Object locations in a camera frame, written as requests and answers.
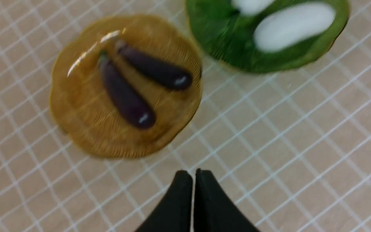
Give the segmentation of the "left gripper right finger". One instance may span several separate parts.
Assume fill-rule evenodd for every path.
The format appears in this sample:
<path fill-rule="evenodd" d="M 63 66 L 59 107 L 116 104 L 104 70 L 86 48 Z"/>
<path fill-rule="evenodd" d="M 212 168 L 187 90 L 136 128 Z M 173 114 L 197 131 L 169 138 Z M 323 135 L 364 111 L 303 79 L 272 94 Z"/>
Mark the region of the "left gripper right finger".
<path fill-rule="evenodd" d="M 210 170 L 196 170 L 193 213 L 195 232 L 259 232 Z"/>

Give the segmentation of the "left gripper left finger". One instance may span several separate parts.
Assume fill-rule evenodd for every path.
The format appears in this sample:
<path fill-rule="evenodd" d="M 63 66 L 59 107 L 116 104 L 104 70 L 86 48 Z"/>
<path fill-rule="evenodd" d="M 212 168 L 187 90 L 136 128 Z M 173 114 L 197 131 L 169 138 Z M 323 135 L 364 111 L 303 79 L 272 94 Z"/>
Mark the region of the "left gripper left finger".
<path fill-rule="evenodd" d="M 190 231 L 192 196 L 192 177 L 185 170 L 177 171 L 165 195 L 136 231 Z"/>

